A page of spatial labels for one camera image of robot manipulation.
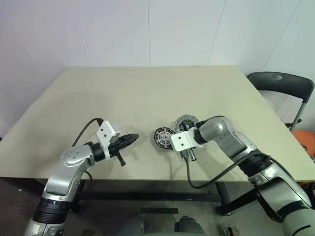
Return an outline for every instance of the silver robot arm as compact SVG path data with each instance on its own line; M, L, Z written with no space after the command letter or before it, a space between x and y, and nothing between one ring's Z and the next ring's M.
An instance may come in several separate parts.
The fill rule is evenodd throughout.
M137 134L120 138L108 121L103 121L97 132L100 143L92 142L71 147L60 156L56 171L49 177L34 217L29 221L24 236L60 236L63 234L67 213L73 207L80 179L84 171L95 162L117 156L123 166L125 162L119 149L133 143Z
M233 161L245 160L238 166L257 189L257 199L270 218L283 222L286 236L315 235L315 210L304 190L289 173L263 155L241 132L235 130L225 117L213 117L170 137L173 149L203 147L214 140Z

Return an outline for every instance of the black chair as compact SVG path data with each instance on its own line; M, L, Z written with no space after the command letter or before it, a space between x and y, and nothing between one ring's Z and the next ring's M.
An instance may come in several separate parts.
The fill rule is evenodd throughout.
M313 81L304 77L280 72L255 72L247 77L257 90L281 92L303 99L290 128L292 132L312 94L314 89Z

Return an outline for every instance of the beige tabletop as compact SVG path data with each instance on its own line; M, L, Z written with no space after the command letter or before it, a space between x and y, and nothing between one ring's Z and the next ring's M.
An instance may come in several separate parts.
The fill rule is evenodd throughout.
M90 168L96 179L187 179L178 153L158 150L152 134L184 114L222 115L296 180L314 180L315 165L236 66L71 67L34 102L0 142L0 176L48 178L59 156L92 118L109 120L139 139L116 158ZM96 141L89 127L79 143ZM209 180L232 162L214 142L195 152L191 178ZM246 181L237 167L220 180Z

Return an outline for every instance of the gray floor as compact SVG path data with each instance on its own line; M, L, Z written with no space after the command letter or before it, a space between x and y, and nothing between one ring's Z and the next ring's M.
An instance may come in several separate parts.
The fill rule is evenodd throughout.
M188 184L183 181L174 188L174 183L168 186L156 184L151 189L172 188L173 191L187 188ZM144 182L127 182L123 186L115 182L98 184L98 188L109 186L125 191L134 189L134 185L147 187ZM17 188L0 180L0 202L2 214L0 214L0 235L20 236L23 235L28 220L34 213L38 199L32 195L19 191ZM251 189L247 183L228 183L227 189L230 199L234 199ZM275 235L283 236L282 226L270 220L259 204L252 204L231 216L219 217L214 214L217 204L205 202L148 202L148 201L81 201L85 210L80 214L69 213L65 236L80 236L85 229L96 232L95 236L114 235L115 231L129 218L130 215L139 213L141 207L177 207L179 214L143 214L148 222L149 232L172 232L174 223L182 216L195 218L209 236L219 235L218 225L237 227L242 236L252 235Z

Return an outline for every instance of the white wall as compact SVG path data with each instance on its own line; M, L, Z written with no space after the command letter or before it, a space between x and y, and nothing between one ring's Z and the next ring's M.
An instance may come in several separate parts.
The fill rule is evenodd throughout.
M237 64L314 80L313 0L0 0L0 136L67 66ZM294 99L267 95L284 120ZM299 126L315 131L315 95Z

